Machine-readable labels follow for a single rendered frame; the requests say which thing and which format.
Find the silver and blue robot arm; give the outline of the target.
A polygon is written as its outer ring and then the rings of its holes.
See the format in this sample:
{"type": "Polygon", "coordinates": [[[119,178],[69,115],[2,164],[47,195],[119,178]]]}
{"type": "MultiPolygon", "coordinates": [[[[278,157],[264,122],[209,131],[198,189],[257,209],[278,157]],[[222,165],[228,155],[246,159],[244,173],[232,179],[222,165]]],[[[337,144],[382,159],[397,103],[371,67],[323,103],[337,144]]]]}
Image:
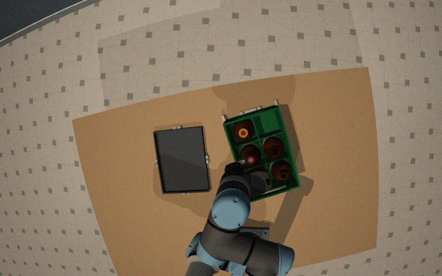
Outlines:
{"type": "Polygon", "coordinates": [[[185,276],[285,276],[295,252],[279,243],[239,232],[250,214],[249,190],[240,181],[227,181],[217,190],[204,230],[192,239],[185,256],[185,276]]]}

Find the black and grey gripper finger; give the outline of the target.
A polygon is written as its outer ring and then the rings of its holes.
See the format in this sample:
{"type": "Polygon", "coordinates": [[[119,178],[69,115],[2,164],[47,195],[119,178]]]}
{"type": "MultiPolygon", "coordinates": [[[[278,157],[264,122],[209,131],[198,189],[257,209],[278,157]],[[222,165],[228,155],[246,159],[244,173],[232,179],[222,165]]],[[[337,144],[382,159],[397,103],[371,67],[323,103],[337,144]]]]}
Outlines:
{"type": "Polygon", "coordinates": [[[246,163],[246,157],[244,156],[244,157],[238,158],[238,161],[236,161],[236,162],[240,162],[241,164],[245,164],[246,163]]]}

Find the brown bottle with blue label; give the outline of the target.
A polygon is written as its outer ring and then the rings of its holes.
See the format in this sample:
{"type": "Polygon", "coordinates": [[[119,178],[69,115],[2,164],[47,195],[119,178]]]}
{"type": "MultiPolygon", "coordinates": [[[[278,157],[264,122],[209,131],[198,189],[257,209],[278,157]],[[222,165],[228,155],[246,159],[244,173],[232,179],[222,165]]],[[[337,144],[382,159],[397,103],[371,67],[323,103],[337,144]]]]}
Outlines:
{"type": "Polygon", "coordinates": [[[254,125],[249,119],[235,122],[233,135],[239,141],[248,141],[254,135],[254,125]]]}

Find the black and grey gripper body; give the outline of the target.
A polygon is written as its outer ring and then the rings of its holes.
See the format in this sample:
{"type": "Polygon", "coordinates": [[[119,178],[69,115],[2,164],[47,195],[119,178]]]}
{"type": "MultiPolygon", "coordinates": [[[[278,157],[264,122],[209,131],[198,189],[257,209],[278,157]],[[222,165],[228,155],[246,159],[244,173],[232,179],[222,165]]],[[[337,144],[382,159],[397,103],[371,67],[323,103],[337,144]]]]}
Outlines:
{"type": "Polygon", "coordinates": [[[255,169],[244,172],[240,162],[225,166],[219,187],[227,181],[241,181],[243,184],[245,183],[249,190],[250,197],[264,194],[272,188],[268,170],[255,169]]]}

